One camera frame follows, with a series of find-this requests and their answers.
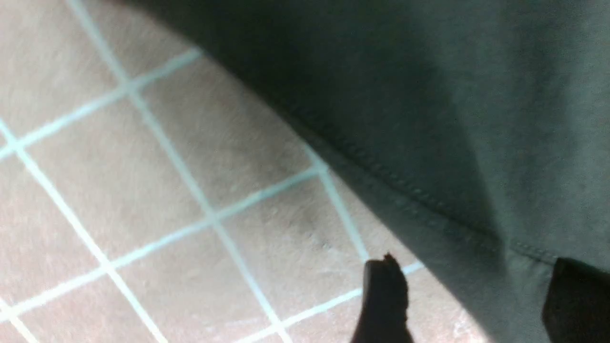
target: gray fabric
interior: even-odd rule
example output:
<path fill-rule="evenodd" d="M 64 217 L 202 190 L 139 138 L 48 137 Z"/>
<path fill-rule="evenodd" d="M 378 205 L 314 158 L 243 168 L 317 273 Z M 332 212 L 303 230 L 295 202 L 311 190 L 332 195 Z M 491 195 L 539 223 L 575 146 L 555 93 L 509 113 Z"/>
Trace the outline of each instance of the gray fabric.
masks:
<path fill-rule="evenodd" d="M 610 270 L 610 4 L 130 0 L 269 101 L 498 342 Z"/>

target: floor tile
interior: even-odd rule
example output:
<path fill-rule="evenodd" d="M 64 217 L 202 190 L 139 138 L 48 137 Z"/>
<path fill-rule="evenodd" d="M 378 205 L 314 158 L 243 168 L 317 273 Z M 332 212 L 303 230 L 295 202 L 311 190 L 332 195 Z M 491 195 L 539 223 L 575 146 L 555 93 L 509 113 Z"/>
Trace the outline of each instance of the floor tile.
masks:
<path fill-rule="evenodd" d="M 20 319 L 40 342 L 155 342 L 107 277 L 33 309 Z"/>
<path fill-rule="evenodd" d="M 130 76 L 158 67 L 190 47 L 150 16 L 120 1 L 84 0 L 83 3 Z"/>
<path fill-rule="evenodd" d="M 4 1 L 0 32 L 0 117 L 16 135 L 116 85 L 65 1 Z"/>
<path fill-rule="evenodd" d="M 415 262 L 415 256 L 363 204 L 336 175 L 332 179 L 371 258 L 382 258 L 390 252 L 402 267 Z"/>
<path fill-rule="evenodd" d="M 170 342 L 232 342 L 270 325 L 211 229 L 120 274 Z"/>
<path fill-rule="evenodd" d="M 309 165 L 296 135 L 207 58 L 155 83 L 145 98 L 215 208 Z"/>
<path fill-rule="evenodd" d="M 0 341 L 2 343 L 27 343 L 26 339 L 9 322 L 0 324 L 0 338 L 2 338 Z"/>
<path fill-rule="evenodd" d="M 256 342 L 257 343 L 283 343 L 282 337 L 280 337 L 278 334 L 272 334 L 271 336 L 267 336 Z"/>
<path fill-rule="evenodd" d="M 281 319 L 358 288 L 362 264 L 318 179 L 226 222 Z"/>
<path fill-rule="evenodd" d="M 97 267 L 16 157 L 0 161 L 0 297 L 14 304 Z"/>
<path fill-rule="evenodd" d="M 292 325 L 288 334 L 294 343 L 349 342 L 358 323 L 361 305 L 362 297 L 352 298 Z"/>
<path fill-rule="evenodd" d="M 410 274 L 408 280 L 408 322 L 415 342 L 492 342 L 429 271 L 419 270 Z"/>
<path fill-rule="evenodd" d="M 203 216 L 127 101 L 100 110 L 29 150 L 111 259 Z"/>

